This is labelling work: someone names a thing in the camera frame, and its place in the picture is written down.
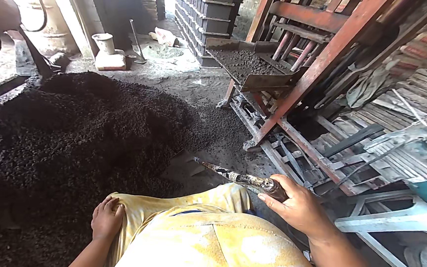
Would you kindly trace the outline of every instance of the black hose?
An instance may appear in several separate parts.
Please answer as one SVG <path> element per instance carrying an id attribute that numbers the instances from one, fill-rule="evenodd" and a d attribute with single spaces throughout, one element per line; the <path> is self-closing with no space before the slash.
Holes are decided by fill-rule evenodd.
<path id="1" fill-rule="evenodd" d="M 28 30 L 26 26 L 24 26 L 24 24 L 21 24 L 21 28 L 23 30 L 28 32 L 38 32 L 38 31 L 42 31 L 47 26 L 47 10 L 45 9 L 45 5 L 42 2 L 42 0 L 39 0 L 39 3 L 40 3 L 40 7 L 42 8 L 42 12 L 44 13 L 44 22 L 42 23 L 42 26 L 36 30 Z"/>

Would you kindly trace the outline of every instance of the white bucket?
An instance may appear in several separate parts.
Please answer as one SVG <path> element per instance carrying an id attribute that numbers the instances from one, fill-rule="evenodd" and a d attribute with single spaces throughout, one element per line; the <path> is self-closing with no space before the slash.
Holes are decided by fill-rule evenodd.
<path id="1" fill-rule="evenodd" d="M 115 53 L 115 45 L 113 44 L 113 35 L 109 33 L 97 33 L 92 35 L 92 39 L 95 40 L 96 45 L 107 55 L 113 55 Z"/>

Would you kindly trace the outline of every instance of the shovel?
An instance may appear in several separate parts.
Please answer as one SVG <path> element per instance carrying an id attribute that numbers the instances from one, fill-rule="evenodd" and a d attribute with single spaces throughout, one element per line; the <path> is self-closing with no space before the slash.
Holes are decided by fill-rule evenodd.
<path id="1" fill-rule="evenodd" d="M 190 176 L 202 172 L 205 169 L 211 169 L 217 174 L 220 174 L 223 178 L 239 184 L 255 194 L 267 194 L 281 203 L 288 199 L 286 191 L 276 180 L 236 173 L 232 170 L 204 161 L 198 157 L 194 157 L 185 149 L 182 149 L 179 153 L 174 155 L 174 157 L 171 158 L 170 164 L 183 167 Z"/>
<path id="2" fill-rule="evenodd" d="M 134 27 L 134 21 L 130 19 L 129 22 L 131 23 L 131 28 L 133 29 L 133 34 L 134 34 L 134 40 L 136 41 L 136 45 L 138 46 L 138 51 L 139 51 L 137 52 L 136 49 L 134 49 L 134 45 L 132 45 L 133 51 L 137 54 L 136 59 L 134 60 L 134 63 L 144 64 L 147 61 L 144 59 L 143 50 L 141 50 L 141 46 L 139 45 L 138 34 L 136 33 L 136 28 Z"/>

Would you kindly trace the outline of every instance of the cloth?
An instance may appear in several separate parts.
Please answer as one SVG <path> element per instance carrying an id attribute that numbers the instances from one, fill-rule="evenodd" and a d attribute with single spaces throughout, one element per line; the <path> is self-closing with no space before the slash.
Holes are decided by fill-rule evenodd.
<path id="1" fill-rule="evenodd" d="M 310 266 L 283 232 L 244 213 L 252 204 L 240 185 L 175 199 L 112 196 L 125 205 L 126 219 L 106 267 Z"/>
<path id="2" fill-rule="evenodd" d="M 385 66 L 362 73 L 358 81 L 347 91 L 347 104 L 351 108 L 366 104 L 378 90 L 389 86 L 388 75 L 389 70 Z"/>

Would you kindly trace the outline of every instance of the right hand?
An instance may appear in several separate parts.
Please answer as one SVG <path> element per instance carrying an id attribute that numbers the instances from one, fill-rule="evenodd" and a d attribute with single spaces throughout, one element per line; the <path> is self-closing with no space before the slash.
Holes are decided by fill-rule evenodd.
<path id="1" fill-rule="evenodd" d="M 282 174 L 273 174 L 270 178 L 281 184 L 289 199 L 281 203 L 266 194 L 258 194 L 258 197 L 290 226 L 317 241 L 325 240 L 338 231 L 307 188 Z"/>

